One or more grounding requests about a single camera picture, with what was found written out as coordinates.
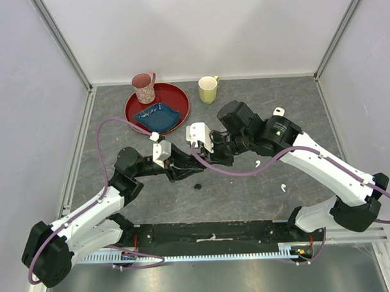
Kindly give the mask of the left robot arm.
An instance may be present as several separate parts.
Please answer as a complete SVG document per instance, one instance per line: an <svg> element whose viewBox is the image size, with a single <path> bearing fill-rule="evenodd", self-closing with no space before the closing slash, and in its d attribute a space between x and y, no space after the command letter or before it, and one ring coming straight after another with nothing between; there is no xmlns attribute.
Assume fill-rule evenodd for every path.
<svg viewBox="0 0 390 292"><path fill-rule="evenodd" d="M52 288L60 283L76 263L102 247L133 241L132 223L119 214L142 191L138 177L165 175L179 181L201 173L205 166L193 154L174 144L154 143L152 155L143 157L126 147L118 153L115 171L105 187L70 214L50 223L36 223L30 230L22 253L32 285Z"/></svg>

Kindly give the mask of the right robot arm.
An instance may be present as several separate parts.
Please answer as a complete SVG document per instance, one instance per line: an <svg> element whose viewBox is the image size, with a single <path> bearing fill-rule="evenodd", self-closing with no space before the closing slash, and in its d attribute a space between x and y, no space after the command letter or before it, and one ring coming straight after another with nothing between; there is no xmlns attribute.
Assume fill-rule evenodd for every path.
<svg viewBox="0 0 390 292"><path fill-rule="evenodd" d="M379 199L389 183L388 176L366 174L351 167L284 117L281 108L275 109L270 118L262 119L244 102L231 101L218 112L217 118L225 131L212 131L202 122L186 128L186 140L192 150L200 150L195 157L205 167L219 172L218 165L231 166L235 156L252 151L270 160L251 175L281 160L334 192L324 202L294 209L286 225L286 233L292 240L299 241L319 228L337 225L364 232L377 222Z"/></svg>

